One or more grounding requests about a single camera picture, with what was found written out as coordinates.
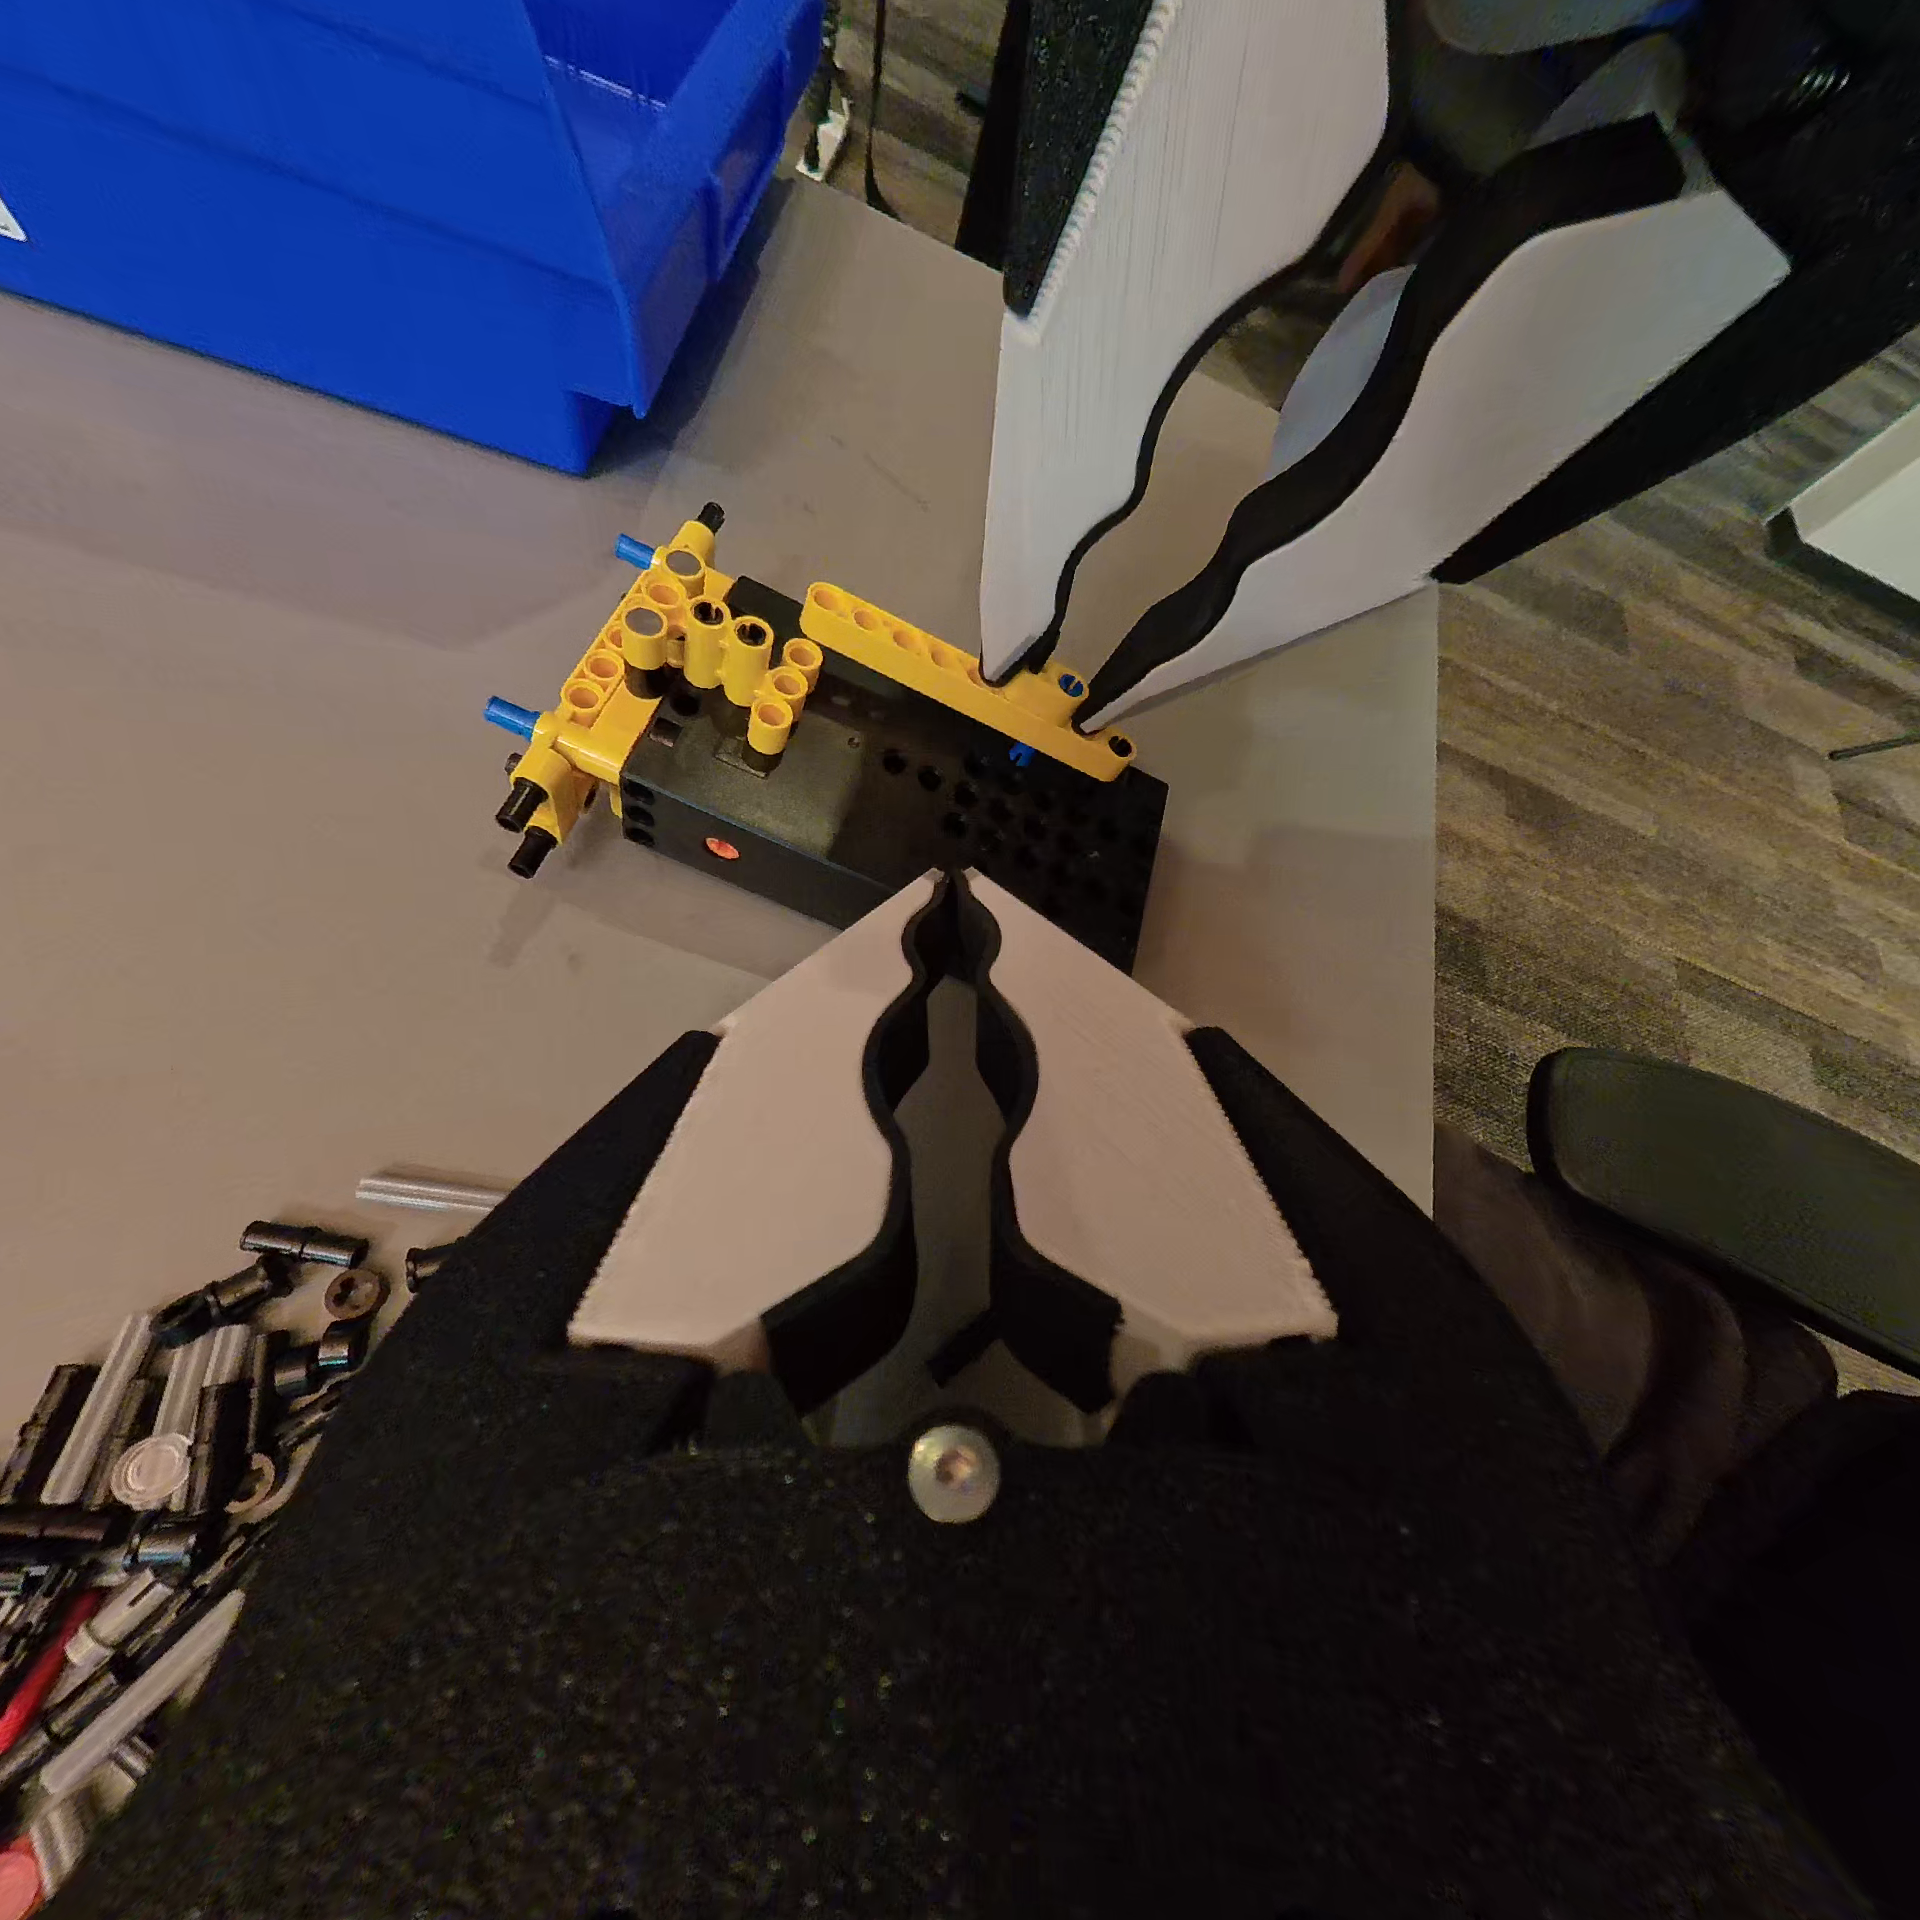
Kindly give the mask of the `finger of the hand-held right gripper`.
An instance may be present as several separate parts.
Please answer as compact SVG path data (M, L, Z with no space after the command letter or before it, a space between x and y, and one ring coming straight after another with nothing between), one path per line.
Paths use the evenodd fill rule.
M1076 728L1434 582L1789 273L1656 114L1522 153L1404 277L1357 397L1118 641Z
M1032 5L1002 268L980 667L1050 649L1226 323L1380 154L1388 5Z

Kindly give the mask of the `pile of small building parts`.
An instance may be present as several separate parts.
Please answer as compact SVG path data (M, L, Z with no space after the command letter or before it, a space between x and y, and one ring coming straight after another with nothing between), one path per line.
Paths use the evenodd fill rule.
M524 1685L513 1653L517 1525L553 1451L527 1441L550 1403L541 1361L581 1295L579 1237L541 1179L438 1254L286 1534L228 1512L252 1461L259 1300L292 1254L133 1316L109 1366L72 1366L45 1421L45 1491L4 1498L4 1566L71 1580L94 1611L38 1646L51 1698L7 1697L4 1916L59 1901L60 1847L87 1845L94 1781L208 1678L157 1801L80 1872L75 1916L541 1916L553 1892L517 1786Z

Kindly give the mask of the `yellow perforated beam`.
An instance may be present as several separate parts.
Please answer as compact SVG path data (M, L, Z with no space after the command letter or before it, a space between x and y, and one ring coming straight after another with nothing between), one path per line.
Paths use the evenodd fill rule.
M1021 668L1006 685L992 685L970 653L825 582L806 588L801 633L822 651L960 714L1016 750L1050 758L1097 782L1117 782L1136 765L1136 744L1124 732L1080 731L1091 690L1073 668Z

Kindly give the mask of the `yellow and black brick assembly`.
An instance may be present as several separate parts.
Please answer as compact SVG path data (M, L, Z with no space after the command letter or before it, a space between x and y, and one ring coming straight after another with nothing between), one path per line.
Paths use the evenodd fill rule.
M927 871L979 871L1132 972L1169 814L1134 765L1093 781L829 653L790 594L722 564L724 507L618 541L634 579L513 736L496 826L534 879L602 807L634 848L847 929Z

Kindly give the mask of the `person's leg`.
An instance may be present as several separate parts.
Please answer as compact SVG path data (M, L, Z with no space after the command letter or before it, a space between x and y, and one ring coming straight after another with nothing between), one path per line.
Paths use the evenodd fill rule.
M1771 1443L1839 1396L1834 1357L1786 1313L1444 1122L1432 1221L1549 1364L1654 1566Z

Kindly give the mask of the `blue storage bin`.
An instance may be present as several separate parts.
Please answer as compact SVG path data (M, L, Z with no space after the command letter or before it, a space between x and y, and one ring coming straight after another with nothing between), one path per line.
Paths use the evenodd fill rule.
M728 274L805 2L7 2L4 291L587 473Z

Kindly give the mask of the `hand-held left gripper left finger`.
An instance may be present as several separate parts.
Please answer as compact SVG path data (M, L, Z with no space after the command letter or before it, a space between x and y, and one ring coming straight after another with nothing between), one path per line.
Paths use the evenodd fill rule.
M898 1107L949 903L945 875L910 880L715 1028L572 1347L768 1375L801 1412L898 1347L919 1284Z

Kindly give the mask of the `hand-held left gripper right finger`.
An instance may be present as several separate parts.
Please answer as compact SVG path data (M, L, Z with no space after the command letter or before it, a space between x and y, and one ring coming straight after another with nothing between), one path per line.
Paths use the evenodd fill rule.
M1080 1412L1337 1311L1194 1051L1194 1025L1000 883L960 876L975 1059L1002 1118L988 1314Z

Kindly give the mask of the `black legged wooden desk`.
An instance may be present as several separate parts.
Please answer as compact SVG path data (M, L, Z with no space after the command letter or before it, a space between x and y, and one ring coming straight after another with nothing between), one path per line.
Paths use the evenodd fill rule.
M955 236L958 253L996 273L1004 270L1015 214L1032 15L1032 2L1006 5Z

